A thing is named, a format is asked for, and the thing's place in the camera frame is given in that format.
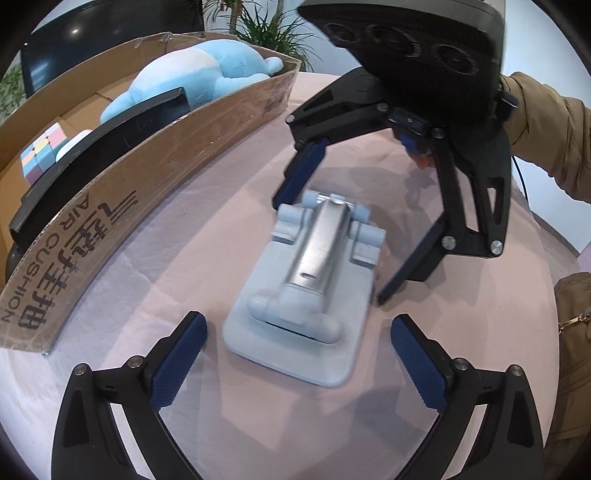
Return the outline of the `right hand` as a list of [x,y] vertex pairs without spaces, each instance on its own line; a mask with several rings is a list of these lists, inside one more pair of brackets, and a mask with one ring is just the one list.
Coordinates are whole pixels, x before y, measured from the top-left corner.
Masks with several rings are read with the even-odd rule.
[[413,149],[405,147],[408,156],[415,161],[420,170],[435,168],[435,157],[430,148]]

